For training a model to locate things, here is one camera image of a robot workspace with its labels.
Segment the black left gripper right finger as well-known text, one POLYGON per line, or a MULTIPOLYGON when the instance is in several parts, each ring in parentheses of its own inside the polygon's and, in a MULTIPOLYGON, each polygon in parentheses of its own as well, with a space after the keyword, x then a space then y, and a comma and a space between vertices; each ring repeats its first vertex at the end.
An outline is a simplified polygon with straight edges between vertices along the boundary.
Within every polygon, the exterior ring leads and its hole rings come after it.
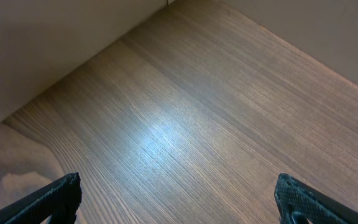
POLYGON ((281 173, 274 191, 281 224, 358 224, 358 212, 281 173))

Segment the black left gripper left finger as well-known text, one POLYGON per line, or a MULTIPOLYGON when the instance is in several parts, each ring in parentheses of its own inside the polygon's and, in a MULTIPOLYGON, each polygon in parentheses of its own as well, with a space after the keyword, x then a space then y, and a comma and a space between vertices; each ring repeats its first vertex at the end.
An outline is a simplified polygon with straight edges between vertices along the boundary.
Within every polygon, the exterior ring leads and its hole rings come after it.
POLYGON ((0 224, 74 224, 82 200, 79 173, 69 173, 0 209, 0 224))

